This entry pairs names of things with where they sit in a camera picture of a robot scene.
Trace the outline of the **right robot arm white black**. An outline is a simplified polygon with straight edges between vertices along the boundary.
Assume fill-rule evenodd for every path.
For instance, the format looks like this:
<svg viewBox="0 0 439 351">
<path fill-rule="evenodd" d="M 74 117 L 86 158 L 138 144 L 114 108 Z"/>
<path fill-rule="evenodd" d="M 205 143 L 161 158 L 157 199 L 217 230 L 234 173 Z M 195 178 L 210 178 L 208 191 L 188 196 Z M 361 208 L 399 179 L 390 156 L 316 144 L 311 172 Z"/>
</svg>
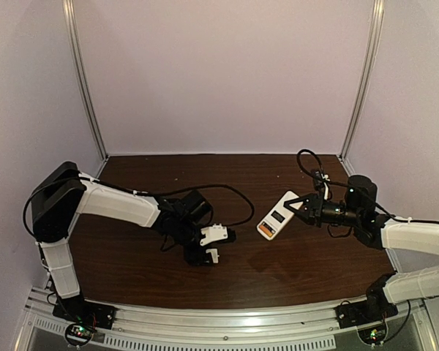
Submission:
<svg viewBox="0 0 439 351">
<path fill-rule="evenodd" d="M 328 200 L 322 190 L 287 200 L 284 207 L 308 225 L 348 227 L 363 245 L 379 250 L 404 249 L 439 256 L 439 221 L 397 217 L 376 203 L 377 186 L 364 175 L 343 185 L 345 199 Z M 382 276 L 366 292 L 374 305 L 392 305 L 439 297 L 439 265 Z"/>
</svg>

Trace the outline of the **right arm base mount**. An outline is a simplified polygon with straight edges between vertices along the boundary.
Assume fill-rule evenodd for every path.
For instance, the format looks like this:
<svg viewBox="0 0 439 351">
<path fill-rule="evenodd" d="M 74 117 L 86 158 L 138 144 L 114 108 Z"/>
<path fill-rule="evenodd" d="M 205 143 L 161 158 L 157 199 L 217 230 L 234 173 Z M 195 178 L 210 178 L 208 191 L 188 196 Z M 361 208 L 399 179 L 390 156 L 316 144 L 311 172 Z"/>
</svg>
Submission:
<svg viewBox="0 0 439 351">
<path fill-rule="evenodd" d="M 397 307 L 378 295 L 357 302 L 343 301 L 335 308 L 340 329 L 355 327 L 359 339 L 371 347 L 381 346 L 389 334 L 386 320 L 398 314 Z"/>
</svg>

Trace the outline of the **orange AAA battery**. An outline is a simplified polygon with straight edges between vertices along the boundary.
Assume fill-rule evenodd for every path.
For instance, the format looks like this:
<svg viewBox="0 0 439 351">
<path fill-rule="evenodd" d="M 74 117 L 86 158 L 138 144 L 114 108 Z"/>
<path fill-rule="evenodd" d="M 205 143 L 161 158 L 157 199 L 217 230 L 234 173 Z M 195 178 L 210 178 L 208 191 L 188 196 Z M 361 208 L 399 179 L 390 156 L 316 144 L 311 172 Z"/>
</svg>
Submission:
<svg viewBox="0 0 439 351">
<path fill-rule="evenodd" d="M 270 228 L 266 223 L 261 224 L 259 226 L 259 229 L 268 237 L 272 237 L 274 234 L 274 230 L 272 228 Z"/>
</svg>

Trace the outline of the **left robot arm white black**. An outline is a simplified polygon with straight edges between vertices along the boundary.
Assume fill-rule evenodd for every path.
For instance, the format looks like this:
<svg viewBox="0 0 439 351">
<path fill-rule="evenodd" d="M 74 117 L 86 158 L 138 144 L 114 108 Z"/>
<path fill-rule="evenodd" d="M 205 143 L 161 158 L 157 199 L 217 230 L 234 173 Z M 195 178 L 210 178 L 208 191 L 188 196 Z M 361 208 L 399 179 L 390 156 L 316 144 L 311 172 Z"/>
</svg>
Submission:
<svg viewBox="0 0 439 351">
<path fill-rule="evenodd" d="M 196 189 L 169 198 L 105 183 L 79 171 L 74 162 L 58 166 L 23 205 L 22 220 L 34 238 L 58 299 L 81 301 L 83 293 L 70 251 L 70 225 L 75 217 L 94 215 L 134 224 L 173 239 L 193 266 L 218 261 L 212 243 L 227 237 L 220 224 L 201 224 L 213 209 Z"/>
</svg>

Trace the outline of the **white remote control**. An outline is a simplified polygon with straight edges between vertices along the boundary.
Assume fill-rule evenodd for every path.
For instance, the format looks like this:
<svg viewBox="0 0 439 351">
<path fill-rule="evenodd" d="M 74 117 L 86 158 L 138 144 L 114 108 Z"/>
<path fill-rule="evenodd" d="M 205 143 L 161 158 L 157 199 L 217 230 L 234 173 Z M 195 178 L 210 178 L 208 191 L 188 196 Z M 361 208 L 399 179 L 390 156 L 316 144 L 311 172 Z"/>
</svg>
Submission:
<svg viewBox="0 0 439 351">
<path fill-rule="evenodd" d="M 294 213 L 283 206 L 286 200 L 298 197 L 298 195 L 292 191 L 287 191 L 273 206 L 273 208 L 258 222 L 257 231 L 267 240 L 274 240 L 277 235 L 285 228 L 288 222 L 294 217 Z M 266 223 L 270 228 L 274 230 L 272 237 L 265 235 L 260 229 L 261 224 Z"/>
</svg>

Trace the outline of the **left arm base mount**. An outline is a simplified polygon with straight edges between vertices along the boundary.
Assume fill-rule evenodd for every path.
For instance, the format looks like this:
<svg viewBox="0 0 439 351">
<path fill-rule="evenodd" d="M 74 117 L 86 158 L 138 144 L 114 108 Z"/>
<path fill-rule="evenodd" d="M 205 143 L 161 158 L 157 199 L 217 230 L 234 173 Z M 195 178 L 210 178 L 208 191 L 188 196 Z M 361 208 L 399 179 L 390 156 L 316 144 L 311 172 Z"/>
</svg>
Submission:
<svg viewBox="0 0 439 351">
<path fill-rule="evenodd" d="M 57 299 L 52 315 L 70 322 L 64 329 L 67 343 L 76 348 L 86 346 L 102 330 L 110 330 L 116 308 L 111 305 L 89 302 L 79 297 Z"/>
</svg>

